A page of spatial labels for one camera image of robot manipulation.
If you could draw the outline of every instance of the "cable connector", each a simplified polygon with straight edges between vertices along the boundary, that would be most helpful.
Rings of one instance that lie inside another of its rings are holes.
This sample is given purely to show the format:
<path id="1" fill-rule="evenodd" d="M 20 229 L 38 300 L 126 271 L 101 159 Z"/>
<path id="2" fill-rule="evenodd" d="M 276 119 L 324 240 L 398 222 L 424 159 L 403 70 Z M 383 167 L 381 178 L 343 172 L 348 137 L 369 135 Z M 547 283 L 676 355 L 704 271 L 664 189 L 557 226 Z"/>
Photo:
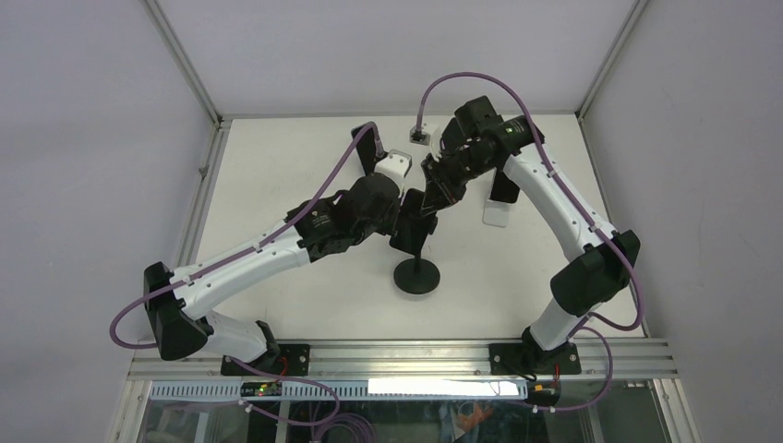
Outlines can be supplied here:
<path id="1" fill-rule="evenodd" d="M 427 124 L 424 123 L 421 126 L 421 129 L 417 129 L 416 126 L 411 128 L 411 133 L 410 133 L 410 138 L 409 138 L 411 143 L 415 143 L 416 145 L 429 146 L 429 141 L 430 141 L 431 137 L 430 137 L 429 133 L 425 132 L 425 130 L 424 130 L 424 126 L 426 126 L 426 125 Z"/>

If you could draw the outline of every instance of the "white wall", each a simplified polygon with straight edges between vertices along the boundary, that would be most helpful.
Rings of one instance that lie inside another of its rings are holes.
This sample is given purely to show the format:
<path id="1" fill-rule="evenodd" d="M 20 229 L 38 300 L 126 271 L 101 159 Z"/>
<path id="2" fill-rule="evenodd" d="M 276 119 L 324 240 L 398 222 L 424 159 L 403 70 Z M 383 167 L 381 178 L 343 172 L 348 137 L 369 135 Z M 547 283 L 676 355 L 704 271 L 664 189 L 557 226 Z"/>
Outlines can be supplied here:
<path id="1" fill-rule="evenodd" d="M 224 114 L 411 114 L 436 78 L 474 70 L 534 111 L 573 111 L 633 0 L 161 0 Z M 477 91 L 432 95 L 451 114 Z M 505 96 L 498 109 L 516 109 Z"/>
<path id="2" fill-rule="evenodd" d="M 654 1 L 586 132 L 707 442 L 779 441 L 783 3 Z"/>
<path id="3" fill-rule="evenodd" d="M 0 2 L 1 440 L 105 441 L 209 136 L 139 1 Z"/>

